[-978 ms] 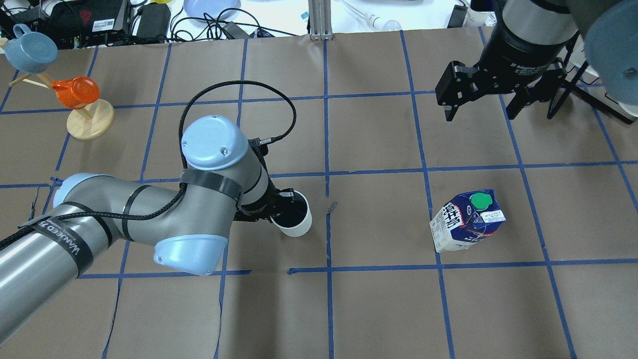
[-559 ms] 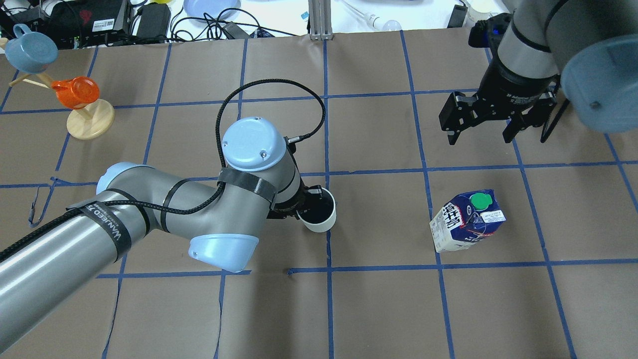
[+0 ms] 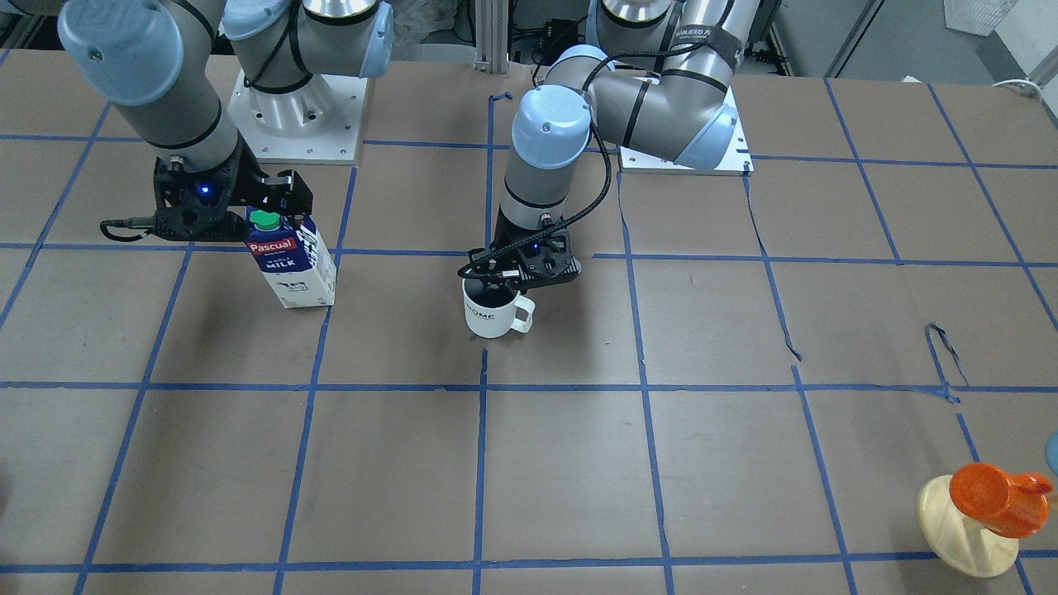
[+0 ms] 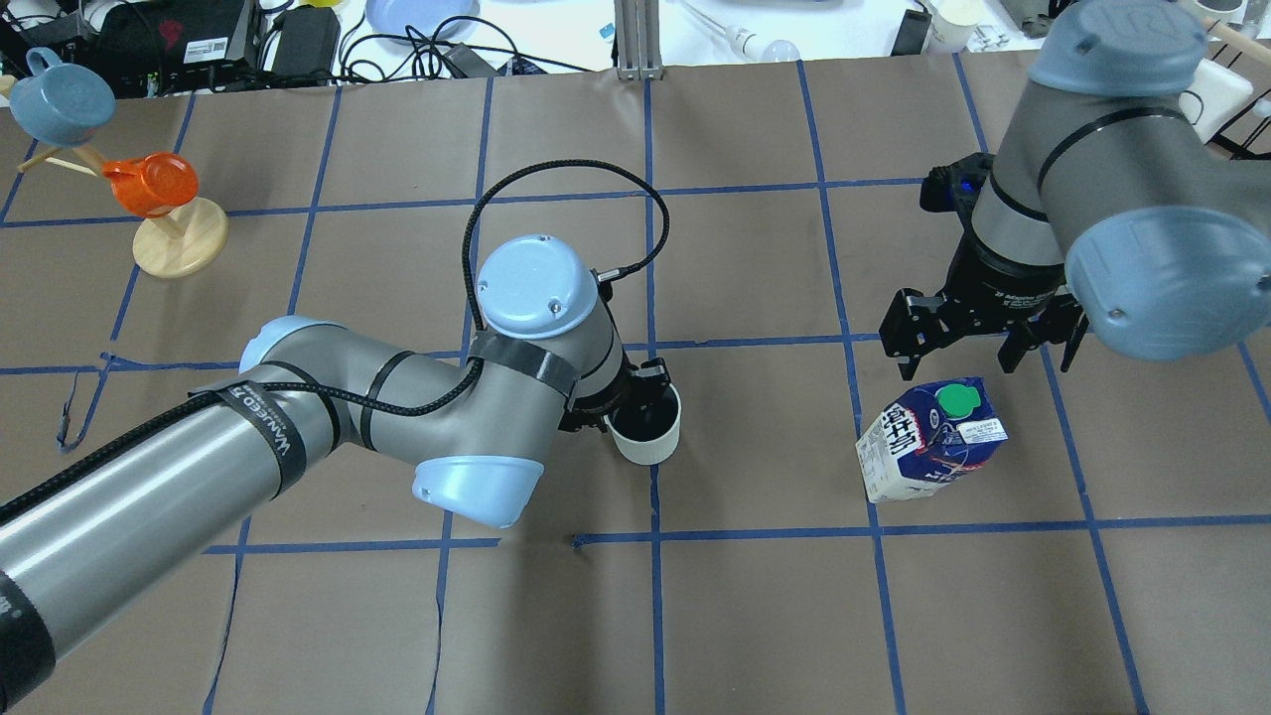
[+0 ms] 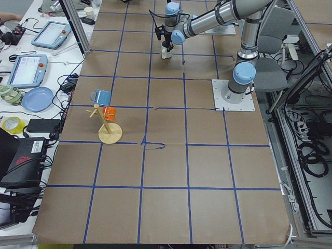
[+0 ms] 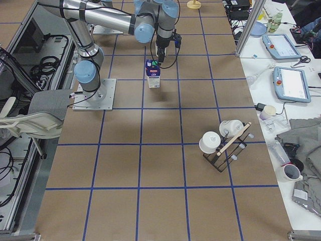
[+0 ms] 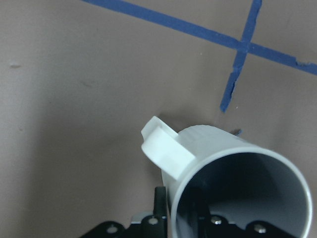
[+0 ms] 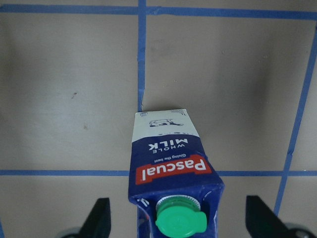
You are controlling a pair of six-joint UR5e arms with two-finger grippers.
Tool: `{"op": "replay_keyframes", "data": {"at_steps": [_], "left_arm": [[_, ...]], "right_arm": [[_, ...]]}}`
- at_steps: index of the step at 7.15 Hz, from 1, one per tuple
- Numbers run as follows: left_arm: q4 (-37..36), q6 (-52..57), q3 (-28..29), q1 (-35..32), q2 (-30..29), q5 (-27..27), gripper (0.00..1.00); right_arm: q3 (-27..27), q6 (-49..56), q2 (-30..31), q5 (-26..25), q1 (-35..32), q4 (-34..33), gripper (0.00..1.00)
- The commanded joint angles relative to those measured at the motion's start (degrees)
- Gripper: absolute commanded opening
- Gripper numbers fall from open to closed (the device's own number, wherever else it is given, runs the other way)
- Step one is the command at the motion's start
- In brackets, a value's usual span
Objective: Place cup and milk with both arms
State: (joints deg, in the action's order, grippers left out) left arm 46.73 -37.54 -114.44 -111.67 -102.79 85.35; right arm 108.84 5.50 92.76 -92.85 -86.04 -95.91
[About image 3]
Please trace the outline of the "black gripper over cup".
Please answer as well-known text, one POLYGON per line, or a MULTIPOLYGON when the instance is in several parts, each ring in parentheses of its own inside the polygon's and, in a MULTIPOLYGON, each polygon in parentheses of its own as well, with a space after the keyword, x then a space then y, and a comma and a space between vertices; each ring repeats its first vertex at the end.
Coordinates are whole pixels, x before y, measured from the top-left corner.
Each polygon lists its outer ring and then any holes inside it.
POLYGON ((468 271, 468 278, 488 288, 505 287, 525 293, 532 288, 560 285, 578 278, 581 263, 574 257, 568 232, 522 245, 513 252, 491 257, 468 271))

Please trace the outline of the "black gripper holding milk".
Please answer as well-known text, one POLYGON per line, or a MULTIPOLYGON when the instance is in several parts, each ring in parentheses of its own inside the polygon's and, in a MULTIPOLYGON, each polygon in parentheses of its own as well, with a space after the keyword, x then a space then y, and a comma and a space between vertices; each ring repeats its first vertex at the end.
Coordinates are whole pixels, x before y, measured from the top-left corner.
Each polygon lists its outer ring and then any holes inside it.
POLYGON ((157 159, 151 233, 162 240, 242 242, 250 227, 230 208, 250 206, 281 216, 312 213, 313 193, 298 173, 267 177, 253 155, 231 155, 214 169, 188 172, 177 157, 157 159))

